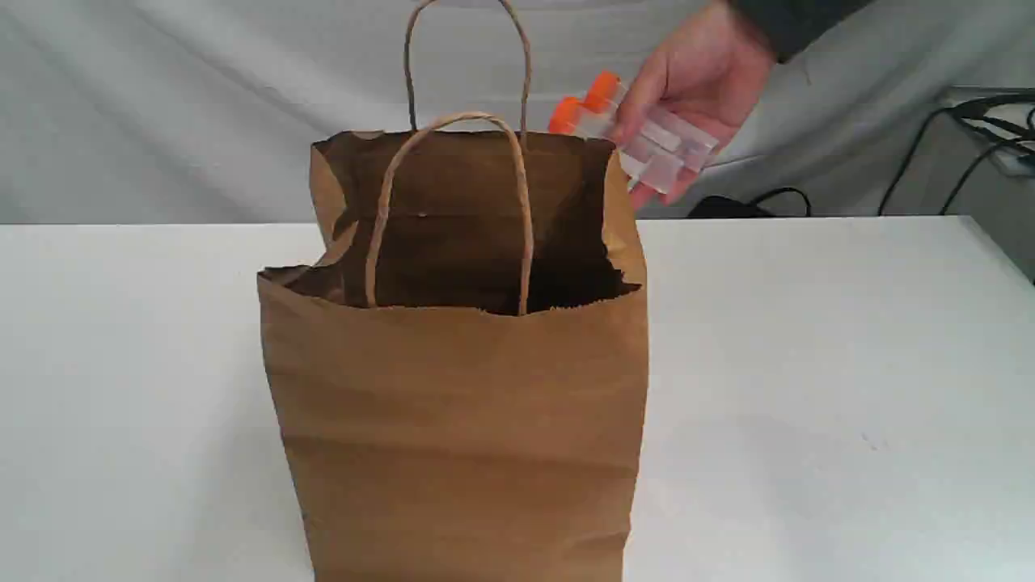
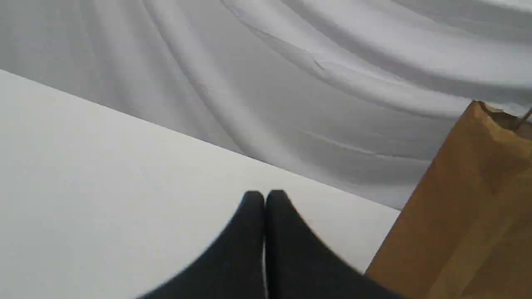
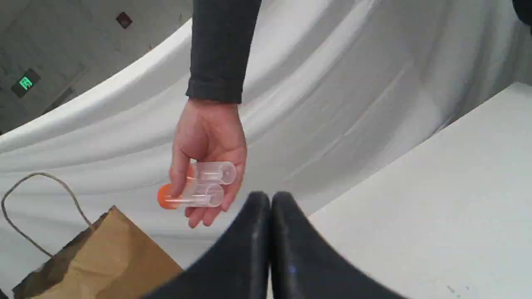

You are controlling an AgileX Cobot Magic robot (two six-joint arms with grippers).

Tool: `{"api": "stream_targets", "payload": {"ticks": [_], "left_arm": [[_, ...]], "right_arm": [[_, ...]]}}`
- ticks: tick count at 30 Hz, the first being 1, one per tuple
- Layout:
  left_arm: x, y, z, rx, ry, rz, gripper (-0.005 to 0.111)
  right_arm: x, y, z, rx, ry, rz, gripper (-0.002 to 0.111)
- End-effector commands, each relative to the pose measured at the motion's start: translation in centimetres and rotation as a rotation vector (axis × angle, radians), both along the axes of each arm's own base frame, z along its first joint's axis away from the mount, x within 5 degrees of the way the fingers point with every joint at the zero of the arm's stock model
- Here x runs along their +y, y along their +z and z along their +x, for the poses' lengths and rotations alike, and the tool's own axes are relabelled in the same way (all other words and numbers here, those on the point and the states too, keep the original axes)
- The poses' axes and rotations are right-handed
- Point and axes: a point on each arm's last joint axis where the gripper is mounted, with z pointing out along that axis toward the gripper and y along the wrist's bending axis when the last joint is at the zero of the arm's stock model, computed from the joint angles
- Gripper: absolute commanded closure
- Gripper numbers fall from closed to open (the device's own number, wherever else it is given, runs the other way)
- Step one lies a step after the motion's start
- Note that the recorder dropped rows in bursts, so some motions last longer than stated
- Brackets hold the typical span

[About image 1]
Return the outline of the dark sleeved forearm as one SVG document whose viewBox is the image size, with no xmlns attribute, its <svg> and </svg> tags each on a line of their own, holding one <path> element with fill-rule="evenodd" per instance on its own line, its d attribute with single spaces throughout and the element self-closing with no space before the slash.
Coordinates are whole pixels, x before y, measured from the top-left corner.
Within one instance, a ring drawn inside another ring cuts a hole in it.
<svg viewBox="0 0 1035 582">
<path fill-rule="evenodd" d="M 732 1 L 738 14 L 765 37 L 776 61 L 786 63 L 870 1 Z"/>
</svg>

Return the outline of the person's bare hand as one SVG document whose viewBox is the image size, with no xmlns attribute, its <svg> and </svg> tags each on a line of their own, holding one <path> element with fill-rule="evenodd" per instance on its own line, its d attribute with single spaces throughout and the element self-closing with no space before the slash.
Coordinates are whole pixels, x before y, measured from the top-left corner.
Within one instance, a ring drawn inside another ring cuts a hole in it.
<svg viewBox="0 0 1035 582">
<path fill-rule="evenodd" d="M 750 117 L 776 66 L 767 38 L 731 1 L 711 1 L 644 60 L 611 126 L 624 144 L 663 108 L 728 146 Z"/>
</svg>

